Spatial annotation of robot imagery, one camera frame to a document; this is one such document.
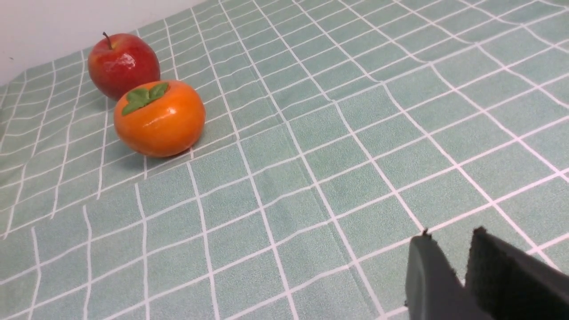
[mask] red apple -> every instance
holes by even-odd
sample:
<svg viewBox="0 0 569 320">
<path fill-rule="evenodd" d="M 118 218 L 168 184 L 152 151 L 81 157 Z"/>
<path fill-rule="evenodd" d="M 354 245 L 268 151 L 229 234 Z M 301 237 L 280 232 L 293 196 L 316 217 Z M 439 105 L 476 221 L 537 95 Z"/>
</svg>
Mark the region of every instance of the red apple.
<svg viewBox="0 0 569 320">
<path fill-rule="evenodd" d="M 152 48 L 132 34 L 114 34 L 99 41 L 87 60 L 89 76 L 105 96 L 118 101 L 139 85 L 160 80 L 160 63 Z"/>
</svg>

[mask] persimmon leaf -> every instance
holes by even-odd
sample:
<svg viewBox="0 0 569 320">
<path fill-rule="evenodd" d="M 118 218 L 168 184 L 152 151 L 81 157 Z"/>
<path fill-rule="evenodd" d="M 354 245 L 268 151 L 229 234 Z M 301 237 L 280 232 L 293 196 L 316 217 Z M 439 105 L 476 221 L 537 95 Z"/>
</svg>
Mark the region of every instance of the persimmon leaf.
<svg viewBox="0 0 569 320">
<path fill-rule="evenodd" d="M 129 102 L 122 109 L 122 115 L 126 116 L 127 114 L 135 112 L 136 110 L 142 108 L 143 106 L 145 106 L 145 103 L 143 101 L 140 101 L 140 100 L 134 100 L 132 102 Z"/>
<path fill-rule="evenodd" d="M 126 94 L 126 101 L 128 101 L 129 103 L 135 101 L 140 101 L 144 103 L 148 101 L 149 98 L 150 98 L 150 93 L 146 88 L 136 88 L 129 91 Z"/>
<path fill-rule="evenodd" d="M 152 87 L 149 91 L 150 100 L 154 101 L 164 96 L 164 94 L 166 93 L 166 89 L 168 89 L 167 82 L 162 82 Z"/>
</svg>

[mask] orange persimmon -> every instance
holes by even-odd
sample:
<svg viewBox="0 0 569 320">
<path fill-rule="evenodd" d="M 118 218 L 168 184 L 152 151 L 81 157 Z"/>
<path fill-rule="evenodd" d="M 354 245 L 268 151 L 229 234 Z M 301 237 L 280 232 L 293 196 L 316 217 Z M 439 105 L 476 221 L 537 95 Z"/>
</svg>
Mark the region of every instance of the orange persimmon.
<svg viewBox="0 0 569 320">
<path fill-rule="evenodd" d="M 200 138 L 204 125 L 200 96 L 178 80 L 140 85 L 125 93 L 114 110 L 118 137 L 149 157 L 170 157 L 188 150 Z"/>
</svg>

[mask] apple stem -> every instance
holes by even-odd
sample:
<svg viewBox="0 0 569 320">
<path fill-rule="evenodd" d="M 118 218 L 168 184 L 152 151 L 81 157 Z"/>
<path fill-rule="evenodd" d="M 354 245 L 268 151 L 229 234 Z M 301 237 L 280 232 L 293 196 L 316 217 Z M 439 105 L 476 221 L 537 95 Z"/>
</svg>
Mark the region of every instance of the apple stem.
<svg viewBox="0 0 569 320">
<path fill-rule="evenodd" d="M 106 32 L 103 32 L 103 36 L 105 36 L 105 38 L 107 38 L 107 42 L 109 43 L 109 49 L 112 50 L 112 49 L 113 49 L 113 46 L 112 46 L 111 43 L 110 43 L 110 38 L 109 38 L 109 36 L 107 36 Z"/>
</svg>

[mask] white grid line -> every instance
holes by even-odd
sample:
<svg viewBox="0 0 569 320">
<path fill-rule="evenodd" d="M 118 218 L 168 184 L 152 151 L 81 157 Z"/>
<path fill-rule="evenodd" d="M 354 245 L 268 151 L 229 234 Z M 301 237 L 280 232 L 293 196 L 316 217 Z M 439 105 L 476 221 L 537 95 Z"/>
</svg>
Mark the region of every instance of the white grid line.
<svg viewBox="0 0 569 320">
<path fill-rule="evenodd" d="M 31 320 L 32 315 L 34 313 L 36 300 L 38 298 L 39 285 L 42 281 L 42 269 L 40 267 L 40 262 L 39 262 L 38 237 L 35 234 L 35 227 L 31 228 L 31 232 L 32 232 L 32 242 L 34 243 L 34 259 L 35 259 L 35 263 L 36 263 L 36 270 L 38 271 L 38 277 L 36 279 L 34 295 L 32 296 L 32 302 L 31 302 L 31 306 L 29 309 L 30 313 L 28 314 L 28 320 Z"/>
<path fill-rule="evenodd" d="M 71 123 L 73 123 L 73 118 L 75 117 L 75 112 L 77 111 L 77 103 L 79 103 L 79 94 L 81 93 L 81 86 L 83 85 L 83 79 L 85 78 L 85 57 L 83 57 L 83 51 L 81 51 L 81 60 L 83 61 L 83 73 L 81 75 L 81 80 L 79 80 L 79 89 L 77 90 L 77 100 L 73 106 L 73 113 L 71 114 L 71 119 L 69 119 L 69 124 L 67 125 L 67 133 L 65 135 L 65 152 L 63 154 L 63 164 L 61 165 L 61 171 L 59 172 L 59 179 L 57 181 L 57 186 L 55 186 L 55 200 L 53 201 L 53 207 L 51 209 L 54 212 L 50 219 L 53 219 L 55 214 L 55 209 L 57 208 L 57 200 L 59 197 L 59 186 L 61 185 L 61 180 L 63 180 L 63 173 L 65 169 L 65 161 L 67 160 L 67 152 L 69 151 L 69 134 L 71 132 Z"/>
<path fill-rule="evenodd" d="M 141 215 L 141 222 L 142 222 L 142 261 L 144 267 L 144 275 L 143 275 L 143 287 L 144 287 L 144 302 L 145 302 L 145 314 L 146 320 L 150 320 L 150 303 L 148 301 L 149 294 L 148 294 L 148 254 L 146 252 L 146 237 L 148 235 L 148 229 L 146 224 L 146 214 L 144 213 L 144 208 L 142 207 L 142 200 L 141 194 L 138 190 L 138 184 L 134 184 L 134 193 L 137 197 L 137 206 L 138 211 Z"/>
<path fill-rule="evenodd" d="M 218 319 L 220 319 L 219 305 L 217 304 L 215 280 L 213 278 L 212 258 L 211 258 L 211 255 L 209 254 L 208 231 L 207 231 L 207 227 L 205 226 L 204 208 L 201 204 L 201 200 L 200 200 L 201 196 L 200 196 L 199 190 L 197 189 L 197 182 L 196 182 L 196 178 L 193 175 L 192 166 L 190 165 L 189 162 L 186 163 L 186 166 L 188 167 L 189 176 L 192 179 L 193 193 L 195 195 L 197 208 L 200 211 L 201 234 L 203 235 L 203 239 L 204 239 L 205 263 L 207 264 L 207 268 L 208 268 L 209 287 L 210 287 L 210 291 L 211 291 L 211 295 L 212 295 L 213 314 L 214 314 L 215 319 L 218 320 Z"/>
<path fill-rule="evenodd" d="M 225 9 L 223 8 L 223 5 L 220 4 L 220 7 L 221 7 L 221 9 L 224 11 L 225 15 L 227 16 L 227 12 L 226 12 Z M 199 24 L 198 24 L 198 22 L 197 22 L 197 19 L 196 19 L 196 25 L 197 25 L 197 28 L 198 28 L 198 30 L 199 30 L 200 27 L 199 27 Z M 203 44 L 204 44 L 204 49 L 205 49 L 205 51 L 208 52 L 207 46 L 206 46 L 205 41 L 204 41 L 203 38 L 202 38 L 202 42 L 203 42 Z M 209 54 L 208 54 L 208 59 L 209 59 L 209 62 L 212 63 L 212 60 L 211 60 L 211 57 L 209 56 Z M 223 98 L 223 102 L 224 102 L 224 104 L 225 104 L 225 107 L 226 107 L 226 109 L 227 109 L 227 112 L 229 113 L 229 119 L 231 120 L 231 124 L 232 124 L 232 126 L 233 126 L 233 130 L 234 130 L 234 132 L 235 132 L 235 134 L 236 134 L 236 137 L 237 137 L 237 142 L 236 142 L 236 144 L 237 144 L 237 147 L 238 147 L 239 152 L 240 152 L 240 154 L 241 154 L 241 159 L 242 159 L 242 161 L 243 161 L 243 164 L 245 165 L 245 169 L 246 169 L 246 171 L 247 171 L 247 176 L 249 177 L 251 186 L 252 186 L 252 188 L 253 188 L 253 192 L 254 192 L 254 194 L 255 194 L 255 198 L 256 198 L 256 200 L 257 200 L 257 204 L 259 205 L 259 209 L 261 210 L 261 217 L 263 218 L 263 224 L 265 225 L 265 230 L 266 230 L 266 232 L 267 232 L 267 237 L 269 238 L 269 242 L 270 242 L 270 244 L 271 244 L 271 249 L 272 249 L 272 251 L 273 251 L 273 255 L 274 255 L 274 258 L 275 258 L 275 262 L 277 263 L 277 268 L 278 268 L 278 270 L 279 270 L 279 274 L 280 274 L 280 277 L 281 277 L 281 280 L 282 280 L 282 284 L 283 284 L 284 290 L 287 292 L 287 291 L 289 290 L 287 277 L 286 277 L 286 275 L 285 275 L 285 271 L 284 271 L 283 266 L 282 266 L 281 258 L 279 257 L 279 253 L 278 253 L 278 251 L 277 251 L 277 246 L 275 245 L 275 240 L 274 240 L 274 238 L 273 238 L 273 233 L 271 232 L 271 229 L 270 229 L 270 226 L 269 226 L 269 221 L 267 220 L 267 216 L 266 216 L 265 210 L 264 210 L 263 207 L 262 207 L 263 204 L 262 204 L 262 202 L 261 202 L 261 197 L 259 196 L 259 191 L 257 190 L 257 186 L 256 186 L 256 184 L 255 184 L 255 180 L 253 179 L 253 176 L 252 176 L 252 174 L 251 174 L 251 168 L 249 167 L 249 163 L 247 162 L 247 159 L 246 159 L 246 157 L 245 157 L 245 153 L 243 152 L 243 148 L 242 148 L 242 146 L 241 146 L 240 139 L 239 139 L 239 133 L 238 133 L 237 128 L 236 128 L 236 126 L 235 126 L 235 122 L 233 121 L 233 117 L 231 116 L 231 112 L 230 112 L 230 109 L 229 109 L 229 104 L 227 103 L 227 100 L 226 100 L 226 98 L 225 98 L 225 94 L 223 94 L 223 88 L 221 87 L 221 83 L 220 83 L 220 81 L 219 81 L 219 78 L 217 77 L 217 72 L 216 72 L 215 68 L 213 68 L 213 67 L 212 67 L 212 71 L 213 71 L 214 77 L 216 78 L 217 86 L 218 86 L 218 88 L 219 88 L 219 91 L 221 92 L 221 97 Z M 289 305 L 289 307 L 290 307 L 290 309 L 291 309 L 291 311 L 292 311 L 293 318 L 294 318 L 294 319 L 298 319 L 298 315 L 297 315 L 297 313 L 296 313 L 296 307 L 295 307 L 295 305 L 294 305 L 294 300 L 292 299 L 292 294 L 290 294 L 290 293 L 287 294 L 287 299 L 288 299 L 288 305 Z"/>
<path fill-rule="evenodd" d="M 83 218 L 85 219 L 85 225 L 87 226 L 87 242 L 85 244 L 87 246 L 87 291 L 85 293 L 85 302 L 83 304 L 83 320 L 88 320 L 91 283 L 93 282 L 93 269 L 91 266 L 91 243 L 93 241 L 93 230 L 91 229 L 91 222 L 89 222 L 89 216 L 87 215 L 87 207 L 81 206 L 81 210 L 83 212 Z"/>
<path fill-rule="evenodd" d="M 105 129 L 103 130 L 103 143 L 101 146 L 101 164 L 99 165 L 99 185 L 97 187 L 97 200 L 101 197 L 101 189 L 103 187 L 103 166 L 105 165 L 105 146 L 106 146 L 106 128 L 109 125 L 109 114 L 113 116 L 109 109 L 109 99 L 105 98 Z"/>
</svg>

